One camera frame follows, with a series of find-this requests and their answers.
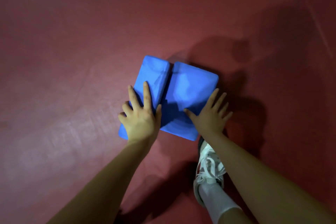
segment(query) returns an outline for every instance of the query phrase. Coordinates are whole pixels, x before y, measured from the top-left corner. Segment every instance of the white sock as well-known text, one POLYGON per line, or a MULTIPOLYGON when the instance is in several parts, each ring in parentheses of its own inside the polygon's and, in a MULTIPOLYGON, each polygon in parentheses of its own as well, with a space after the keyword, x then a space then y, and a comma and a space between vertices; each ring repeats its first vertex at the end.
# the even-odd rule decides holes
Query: white sock
POLYGON ((231 208, 241 209, 217 183, 203 182, 199 185, 198 192, 214 224, 218 223, 221 215, 227 210, 231 208))

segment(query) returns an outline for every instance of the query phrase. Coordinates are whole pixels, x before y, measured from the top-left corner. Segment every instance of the narrow blue block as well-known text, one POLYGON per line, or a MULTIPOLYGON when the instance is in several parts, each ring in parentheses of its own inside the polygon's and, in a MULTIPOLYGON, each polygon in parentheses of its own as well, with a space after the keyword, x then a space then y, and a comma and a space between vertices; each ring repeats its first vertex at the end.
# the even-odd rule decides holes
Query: narrow blue block
POLYGON ((199 115, 217 82, 217 74, 176 62, 161 100, 161 130, 195 141, 198 132, 183 110, 199 115))
MULTIPOLYGON (((138 77, 134 84, 134 90, 137 94, 140 105, 144 106, 144 82, 147 81, 152 96, 153 113, 160 103, 163 90, 165 88, 169 75, 170 63, 152 56, 145 56, 143 59, 138 77)), ((128 139, 124 125, 119 129, 119 136, 128 139)))

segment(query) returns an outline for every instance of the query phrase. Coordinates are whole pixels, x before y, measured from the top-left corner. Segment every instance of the hand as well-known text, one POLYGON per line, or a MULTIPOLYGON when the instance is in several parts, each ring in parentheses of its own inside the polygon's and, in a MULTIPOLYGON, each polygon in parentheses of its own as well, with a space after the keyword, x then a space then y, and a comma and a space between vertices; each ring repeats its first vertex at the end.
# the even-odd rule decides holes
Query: hand
POLYGON ((219 89, 214 90, 199 116, 196 116, 188 109, 184 109, 184 112, 191 119, 198 133, 200 133, 200 135, 203 136, 203 138, 206 140, 209 140, 218 134, 222 134, 226 122, 233 114, 233 112, 229 112, 223 118, 229 103, 226 103, 223 108, 219 109, 226 96, 226 93, 223 93, 218 101, 213 105, 218 91, 219 89))
POLYGON ((126 129, 128 143, 142 142, 143 145, 149 147, 149 150, 156 140, 161 126, 161 105, 158 105, 154 116, 147 82, 143 83, 143 107, 140 106, 132 86, 128 86, 128 96, 133 110, 126 101, 122 105, 124 112, 120 113, 118 118, 126 129))

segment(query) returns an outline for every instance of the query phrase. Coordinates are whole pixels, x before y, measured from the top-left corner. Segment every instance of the person's right arm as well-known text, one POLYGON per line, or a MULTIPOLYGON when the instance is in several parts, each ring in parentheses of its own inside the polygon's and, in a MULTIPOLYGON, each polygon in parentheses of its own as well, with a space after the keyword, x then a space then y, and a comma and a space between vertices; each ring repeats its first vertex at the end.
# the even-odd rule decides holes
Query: person's right arm
POLYGON ((336 223, 335 214, 222 133, 227 104, 219 107, 223 94, 214 104, 216 89, 199 116, 186 114, 201 136, 215 150, 245 203, 260 223, 336 223))

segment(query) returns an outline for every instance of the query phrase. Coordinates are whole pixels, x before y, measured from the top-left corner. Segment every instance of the foot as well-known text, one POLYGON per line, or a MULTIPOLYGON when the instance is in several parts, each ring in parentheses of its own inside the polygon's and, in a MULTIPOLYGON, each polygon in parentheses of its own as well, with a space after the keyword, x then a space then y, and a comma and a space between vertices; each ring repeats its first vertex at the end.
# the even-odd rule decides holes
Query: foot
POLYGON ((204 182, 209 184, 218 183, 224 188, 223 175, 226 171, 215 151, 203 137, 201 137, 198 142, 198 155, 199 161, 196 170, 196 178, 194 180, 194 194, 198 203, 205 207, 198 192, 200 184, 204 182))

